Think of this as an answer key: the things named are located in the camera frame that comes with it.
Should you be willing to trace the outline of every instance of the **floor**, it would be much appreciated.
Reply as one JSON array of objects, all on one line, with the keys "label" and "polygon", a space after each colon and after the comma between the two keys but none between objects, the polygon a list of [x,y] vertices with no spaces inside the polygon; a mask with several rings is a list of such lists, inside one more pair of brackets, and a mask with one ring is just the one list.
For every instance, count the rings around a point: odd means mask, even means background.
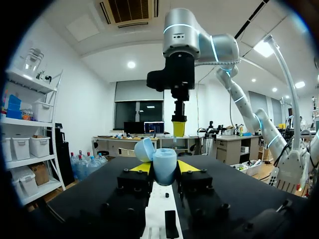
[{"label": "floor", "polygon": [[[273,168],[274,168],[274,166],[272,165],[272,163],[273,163],[273,160],[271,161],[271,164],[265,164],[265,163],[263,163],[260,172],[259,172],[258,174],[256,174],[256,175],[252,176],[252,177],[254,177],[254,178],[256,178],[256,179],[259,179],[259,180],[260,180],[260,179],[263,179],[263,178],[265,178],[265,177],[267,177],[267,176],[271,173],[271,171],[273,170]],[[262,181],[265,182],[265,183],[267,183],[268,178],[266,178],[266,179],[264,179],[264,180],[262,180]],[[75,184],[77,184],[77,182],[78,182],[78,181],[76,180],[75,182],[73,182],[73,183],[71,183],[70,185],[66,186],[66,189],[68,189],[68,188],[74,186]],[[297,191],[297,192],[295,193],[295,195],[298,195],[298,196],[303,196],[303,195],[305,195],[305,193],[306,193],[306,191],[307,191],[307,188],[308,188],[308,187],[306,187],[305,190],[302,191],[302,192]],[[54,197],[56,197],[57,195],[59,195],[59,194],[62,193],[62,192],[63,192],[62,188],[58,188],[58,189],[52,191],[51,193],[46,194],[46,195],[44,196],[44,199],[45,199],[46,202],[49,202],[50,200],[52,200]],[[28,204],[28,205],[27,205],[27,209],[28,209],[29,211],[32,211],[32,210],[34,210],[34,207],[33,207],[32,204]]]}]

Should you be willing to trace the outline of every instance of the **monitor screen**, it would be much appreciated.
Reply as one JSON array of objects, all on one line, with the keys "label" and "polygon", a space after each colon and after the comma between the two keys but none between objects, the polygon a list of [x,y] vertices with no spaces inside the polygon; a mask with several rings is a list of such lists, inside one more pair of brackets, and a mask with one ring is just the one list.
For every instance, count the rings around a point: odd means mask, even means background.
[{"label": "monitor screen", "polygon": [[144,122],[124,122],[125,133],[144,133]]},{"label": "monitor screen", "polygon": [[164,133],[164,122],[145,122],[145,133]]}]

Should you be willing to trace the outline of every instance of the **black platform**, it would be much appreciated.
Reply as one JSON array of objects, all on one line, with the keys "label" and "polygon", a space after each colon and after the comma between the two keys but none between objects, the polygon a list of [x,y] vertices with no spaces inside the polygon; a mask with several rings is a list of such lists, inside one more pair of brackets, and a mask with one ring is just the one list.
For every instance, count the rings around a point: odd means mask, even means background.
[{"label": "black platform", "polygon": [[[213,177],[213,187],[217,194],[223,202],[231,205],[230,220],[247,220],[265,209],[277,209],[286,199],[293,202],[292,208],[298,213],[307,202],[304,198],[269,186],[212,157],[195,155],[179,159],[198,169],[207,169]],[[117,186],[117,176],[123,169],[131,169],[139,164],[141,162],[136,158],[116,157],[48,204],[64,219],[79,216],[81,209],[98,216],[100,205]],[[172,186],[183,236],[188,238],[188,226],[183,216],[177,185],[174,182]]]}]

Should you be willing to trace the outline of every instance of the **water bottle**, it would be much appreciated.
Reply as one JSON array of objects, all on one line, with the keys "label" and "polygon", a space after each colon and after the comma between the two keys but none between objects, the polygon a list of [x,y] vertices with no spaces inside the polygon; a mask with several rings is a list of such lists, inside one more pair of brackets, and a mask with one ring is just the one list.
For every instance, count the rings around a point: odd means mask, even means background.
[{"label": "water bottle", "polygon": [[78,176],[79,181],[85,179],[87,175],[86,161],[82,159],[81,154],[79,155],[79,161],[76,166],[76,175]]},{"label": "water bottle", "polygon": [[71,161],[71,167],[72,167],[73,176],[74,176],[75,179],[77,179],[78,177],[76,175],[76,166],[77,166],[77,162],[79,161],[79,159],[74,157],[74,154],[71,153],[70,161]]},{"label": "water bottle", "polygon": [[81,155],[81,157],[82,157],[82,159],[84,159],[84,157],[83,157],[83,154],[82,154],[82,151],[81,150],[79,150],[79,154],[76,156],[78,159],[80,158],[79,156]]},{"label": "water bottle", "polygon": [[102,156],[101,153],[99,153],[99,158],[97,160],[101,163],[101,166],[108,162],[108,160],[104,156]]},{"label": "water bottle", "polygon": [[88,167],[87,167],[88,175],[98,170],[100,167],[101,167],[101,164],[95,160],[94,156],[91,156],[91,162],[88,164]]},{"label": "water bottle", "polygon": [[91,162],[90,152],[87,152],[88,156],[85,157],[86,164],[88,165]]}]

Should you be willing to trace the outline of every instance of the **ceiling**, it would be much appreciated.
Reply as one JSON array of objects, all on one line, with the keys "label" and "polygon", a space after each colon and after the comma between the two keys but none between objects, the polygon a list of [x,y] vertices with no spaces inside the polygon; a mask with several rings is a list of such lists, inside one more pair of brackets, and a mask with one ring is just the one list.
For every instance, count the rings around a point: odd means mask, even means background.
[{"label": "ceiling", "polygon": [[[163,23],[172,8],[191,10],[199,24],[210,34],[236,35],[261,0],[159,0],[159,16],[148,25],[125,27],[107,25],[95,0],[57,0],[44,13],[52,28],[70,44],[90,69],[107,82],[145,79],[149,71],[164,67],[162,56]],[[279,99],[288,94],[287,84],[274,55],[263,57],[252,49],[268,33],[272,34],[289,66],[299,96],[316,94],[318,71],[314,53],[307,41],[307,30],[297,24],[293,14],[270,0],[237,38],[240,55],[247,61],[238,64],[234,80],[246,91]],[[136,67],[129,69],[127,62]],[[198,82],[211,66],[195,68]],[[201,83],[216,81],[214,70]]]}]

